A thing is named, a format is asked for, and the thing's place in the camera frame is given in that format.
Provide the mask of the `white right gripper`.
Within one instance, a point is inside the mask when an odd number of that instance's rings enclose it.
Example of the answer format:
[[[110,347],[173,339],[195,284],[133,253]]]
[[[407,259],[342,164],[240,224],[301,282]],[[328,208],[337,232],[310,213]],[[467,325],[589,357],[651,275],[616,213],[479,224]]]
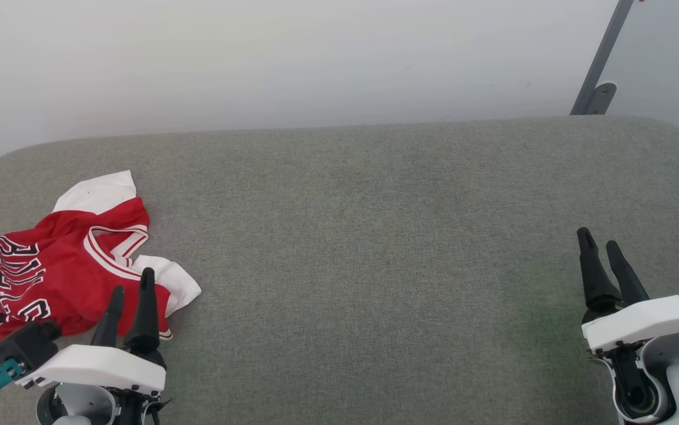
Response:
[[[587,312],[613,313],[582,325],[583,337],[591,352],[606,352],[618,344],[635,344],[679,334],[679,295],[650,299],[618,243],[609,240],[606,253],[618,281],[618,290],[602,266],[599,249],[589,229],[578,228],[576,234]],[[621,301],[628,307],[617,312]]]

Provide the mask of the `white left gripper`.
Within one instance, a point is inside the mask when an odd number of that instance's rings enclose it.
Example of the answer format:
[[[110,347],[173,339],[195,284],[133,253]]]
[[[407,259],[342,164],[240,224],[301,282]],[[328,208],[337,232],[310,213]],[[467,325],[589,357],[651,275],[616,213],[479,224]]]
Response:
[[[161,343],[154,270],[144,268],[142,271],[135,317],[123,341],[132,354],[115,348],[124,298],[124,288],[116,286],[97,323],[92,345],[75,344],[59,350],[40,368],[17,380],[16,385],[82,384],[145,395],[161,393],[166,387],[166,370],[133,355],[150,354]]]

